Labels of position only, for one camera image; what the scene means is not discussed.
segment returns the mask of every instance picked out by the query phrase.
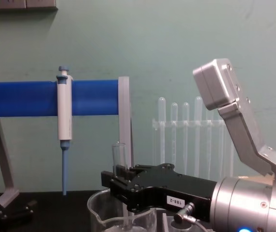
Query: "pipette stand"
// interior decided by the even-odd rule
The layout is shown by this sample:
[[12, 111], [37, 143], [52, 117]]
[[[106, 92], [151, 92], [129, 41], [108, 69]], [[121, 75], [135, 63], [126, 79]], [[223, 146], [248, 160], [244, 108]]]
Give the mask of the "pipette stand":
[[7, 145], [4, 139], [3, 130], [0, 122], [0, 169], [4, 181], [5, 190], [0, 196], [0, 205], [6, 207], [19, 194], [18, 189], [14, 186], [12, 168], [8, 154]]

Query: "blue pipette tip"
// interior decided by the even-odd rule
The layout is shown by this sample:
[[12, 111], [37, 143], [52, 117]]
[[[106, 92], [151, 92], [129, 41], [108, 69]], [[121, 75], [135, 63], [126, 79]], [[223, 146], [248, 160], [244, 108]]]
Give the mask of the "blue pipette tip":
[[62, 151], [62, 195], [67, 195], [67, 152], [68, 150]]

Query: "label sticker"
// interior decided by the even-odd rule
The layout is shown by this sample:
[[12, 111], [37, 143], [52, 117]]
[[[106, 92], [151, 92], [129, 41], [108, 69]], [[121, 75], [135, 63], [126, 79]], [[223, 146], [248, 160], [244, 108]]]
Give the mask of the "label sticker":
[[183, 208], [185, 206], [185, 201], [179, 198], [167, 196], [167, 204]]

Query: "blue foam tube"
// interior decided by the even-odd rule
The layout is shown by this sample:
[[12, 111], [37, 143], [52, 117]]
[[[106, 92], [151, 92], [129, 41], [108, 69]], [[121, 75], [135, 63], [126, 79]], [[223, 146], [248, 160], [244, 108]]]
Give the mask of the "blue foam tube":
[[[118, 80], [73, 81], [74, 116], [117, 115]], [[57, 85], [0, 82], [0, 117], [57, 116]]]

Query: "glass beaker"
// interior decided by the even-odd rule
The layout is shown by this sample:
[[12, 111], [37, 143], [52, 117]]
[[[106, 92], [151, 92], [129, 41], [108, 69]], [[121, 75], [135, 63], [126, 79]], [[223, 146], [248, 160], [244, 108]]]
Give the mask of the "glass beaker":
[[156, 232], [156, 209], [131, 213], [110, 194], [110, 189], [92, 195], [87, 206], [92, 232]]

